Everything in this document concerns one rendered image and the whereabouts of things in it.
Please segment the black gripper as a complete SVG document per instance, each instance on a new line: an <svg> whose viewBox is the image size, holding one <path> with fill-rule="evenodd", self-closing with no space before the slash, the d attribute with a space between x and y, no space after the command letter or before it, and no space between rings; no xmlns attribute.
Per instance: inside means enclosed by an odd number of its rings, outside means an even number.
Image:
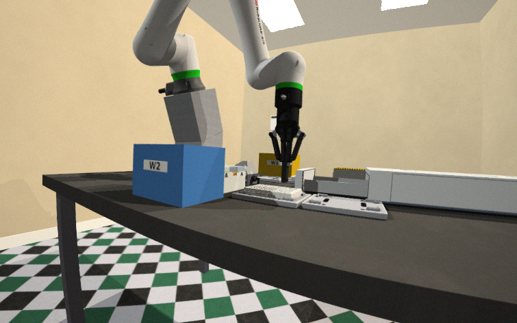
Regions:
<svg viewBox="0 0 517 323"><path fill-rule="evenodd" d="M281 141L281 152L277 134ZM298 138L292 152L293 138L297 134ZM279 160L279 165L282 166L281 182L288 182L289 166L292 165L292 161L296 160L301 143L306 136L306 133L302 132L299 126L299 107L291 105L277 107L277 125L274 131L269 132L269 136L273 143L275 157Z"/></svg>

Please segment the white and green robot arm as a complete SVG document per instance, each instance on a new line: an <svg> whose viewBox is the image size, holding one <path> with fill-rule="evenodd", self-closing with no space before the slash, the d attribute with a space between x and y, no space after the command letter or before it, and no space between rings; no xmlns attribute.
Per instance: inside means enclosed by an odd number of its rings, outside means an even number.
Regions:
<svg viewBox="0 0 517 323"><path fill-rule="evenodd" d="M194 38L176 33L190 0L154 0L132 48L147 66L169 66L173 82L158 92L166 96L205 90ZM229 0L244 55L246 77L256 90L275 86L275 107L302 108L306 64L296 51L269 57L259 0Z"/></svg>

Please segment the yellow plate with grid of dark holes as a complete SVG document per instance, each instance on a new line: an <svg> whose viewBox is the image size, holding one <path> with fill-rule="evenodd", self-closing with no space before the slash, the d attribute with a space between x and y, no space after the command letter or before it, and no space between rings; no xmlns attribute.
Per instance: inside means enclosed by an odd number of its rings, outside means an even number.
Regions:
<svg viewBox="0 0 517 323"><path fill-rule="evenodd" d="M365 180L366 170L355 168L334 168L333 177Z"/></svg>

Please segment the blue box labelled w2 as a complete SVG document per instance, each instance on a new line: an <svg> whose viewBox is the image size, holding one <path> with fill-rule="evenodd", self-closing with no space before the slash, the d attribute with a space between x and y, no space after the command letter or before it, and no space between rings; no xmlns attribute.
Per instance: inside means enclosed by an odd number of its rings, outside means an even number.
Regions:
<svg viewBox="0 0 517 323"><path fill-rule="evenodd" d="M224 196L225 148L134 144L133 195L176 207Z"/></svg>

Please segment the yellow bin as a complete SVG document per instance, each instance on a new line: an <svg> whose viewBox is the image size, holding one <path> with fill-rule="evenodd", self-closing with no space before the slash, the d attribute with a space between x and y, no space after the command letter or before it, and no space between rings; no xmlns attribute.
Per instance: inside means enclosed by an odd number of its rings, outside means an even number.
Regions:
<svg viewBox="0 0 517 323"><path fill-rule="evenodd" d="M299 169L300 155L297 155L295 161L292 161L292 165L289 166L288 178L294 176L296 170ZM259 153L259 167L258 174L280 177L282 166L279 165L279 160L276 159L274 153Z"/></svg>

